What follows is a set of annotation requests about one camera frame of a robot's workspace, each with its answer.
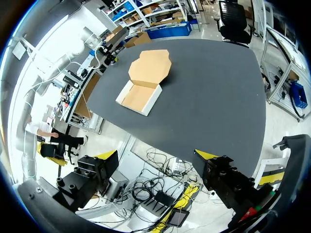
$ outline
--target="yellow tape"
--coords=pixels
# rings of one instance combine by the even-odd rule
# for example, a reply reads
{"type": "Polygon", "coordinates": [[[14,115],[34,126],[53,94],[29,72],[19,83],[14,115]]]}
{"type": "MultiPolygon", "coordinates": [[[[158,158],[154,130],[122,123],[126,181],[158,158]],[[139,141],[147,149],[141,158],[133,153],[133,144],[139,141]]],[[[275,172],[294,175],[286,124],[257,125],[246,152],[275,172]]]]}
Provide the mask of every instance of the yellow tape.
{"type": "Polygon", "coordinates": [[[201,155],[204,159],[212,159],[212,158],[217,158],[218,156],[217,155],[214,155],[214,154],[209,154],[209,153],[206,153],[204,151],[201,151],[201,150],[197,150],[195,149],[195,152],[197,152],[199,155],[201,155]]]}
{"type": "Polygon", "coordinates": [[[100,154],[100,155],[96,155],[94,157],[97,157],[99,159],[103,159],[106,160],[107,158],[109,158],[116,150],[112,150],[110,152],[104,153],[104,154],[100,154]]]}
{"type": "Polygon", "coordinates": [[[191,196],[195,194],[199,190],[198,186],[195,185],[189,185],[188,188],[184,191],[181,198],[178,200],[178,202],[174,205],[174,207],[164,216],[164,218],[161,220],[161,222],[153,228],[151,232],[153,233],[160,233],[161,230],[165,229],[167,227],[166,221],[170,217],[173,209],[182,209],[187,206],[189,200],[191,199],[191,196]]]}
{"type": "Polygon", "coordinates": [[[265,183],[274,183],[275,181],[281,181],[283,179],[285,172],[280,172],[278,174],[263,176],[259,181],[259,185],[263,185],[265,183]]]}

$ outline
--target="person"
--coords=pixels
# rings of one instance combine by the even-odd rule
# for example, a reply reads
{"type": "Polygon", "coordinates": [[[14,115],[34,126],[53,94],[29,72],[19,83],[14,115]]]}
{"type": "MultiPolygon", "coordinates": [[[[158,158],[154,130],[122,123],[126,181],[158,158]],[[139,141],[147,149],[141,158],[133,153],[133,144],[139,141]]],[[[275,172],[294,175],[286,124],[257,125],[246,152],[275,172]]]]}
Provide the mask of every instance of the person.
{"type": "Polygon", "coordinates": [[[26,131],[39,135],[45,139],[45,142],[56,142],[63,143],[70,147],[74,147],[77,150],[80,145],[84,146],[87,142],[88,137],[73,137],[71,135],[66,135],[59,132],[55,128],[51,127],[46,122],[33,122],[32,117],[28,119],[28,124],[26,125],[26,131]]]}

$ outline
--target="open cardboard box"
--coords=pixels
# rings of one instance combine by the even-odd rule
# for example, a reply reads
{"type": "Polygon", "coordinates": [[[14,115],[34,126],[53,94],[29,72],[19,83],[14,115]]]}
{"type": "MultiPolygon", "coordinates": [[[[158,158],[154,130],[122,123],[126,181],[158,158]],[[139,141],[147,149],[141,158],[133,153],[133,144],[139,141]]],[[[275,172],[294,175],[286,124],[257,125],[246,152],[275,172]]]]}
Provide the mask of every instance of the open cardboard box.
{"type": "Polygon", "coordinates": [[[118,27],[116,27],[113,31],[112,31],[112,33],[109,35],[109,36],[107,36],[107,38],[106,38],[106,42],[108,42],[109,40],[111,40],[119,31],[121,31],[123,29],[123,27],[122,26],[118,26],[118,27]]]}
{"type": "Polygon", "coordinates": [[[160,82],[171,68],[167,50],[149,50],[140,53],[129,68],[130,80],[118,95],[116,102],[147,116],[162,92],[160,82]]]}
{"type": "Polygon", "coordinates": [[[137,36],[133,36],[128,42],[125,43],[124,47],[130,48],[135,45],[141,45],[145,43],[150,43],[151,39],[148,36],[148,33],[142,32],[142,33],[137,33],[137,36]]]}

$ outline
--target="black pants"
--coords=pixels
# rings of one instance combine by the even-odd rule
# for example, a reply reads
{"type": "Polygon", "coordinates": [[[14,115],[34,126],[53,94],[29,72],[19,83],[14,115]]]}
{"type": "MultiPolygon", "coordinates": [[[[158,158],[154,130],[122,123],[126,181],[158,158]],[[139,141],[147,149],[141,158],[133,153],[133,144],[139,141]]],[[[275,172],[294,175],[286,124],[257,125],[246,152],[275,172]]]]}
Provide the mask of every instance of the black pants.
{"type": "Polygon", "coordinates": [[[70,135],[66,135],[59,132],[55,128],[52,129],[52,133],[58,133],[58,138],[51,137],[51,142],[63,143],[70,147],[75,147],[76,149],[78,148],[79,144],[82,145],[84,143],[84,139],[82,137],[73,137],[70,135]]]}

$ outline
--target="workbench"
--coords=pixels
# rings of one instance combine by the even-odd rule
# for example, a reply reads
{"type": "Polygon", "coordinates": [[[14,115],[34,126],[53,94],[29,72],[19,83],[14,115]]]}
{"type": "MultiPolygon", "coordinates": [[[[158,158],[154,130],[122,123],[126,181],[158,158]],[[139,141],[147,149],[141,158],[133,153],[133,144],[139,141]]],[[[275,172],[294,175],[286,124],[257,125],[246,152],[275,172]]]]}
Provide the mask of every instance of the workbench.
{"type": "Polygon", "coordinates": [[[195,149],[228,155],[240,172],[252,176],[259,160],[264,86],[254,53],[242,46],[179,39],[125,49],[100,78],[87,106],[139,140],[189,162],[195,149]],[[149,115],[117,104],[131,63],[144,50],[162,49],[169,51],[172,66],[149,115]]]}

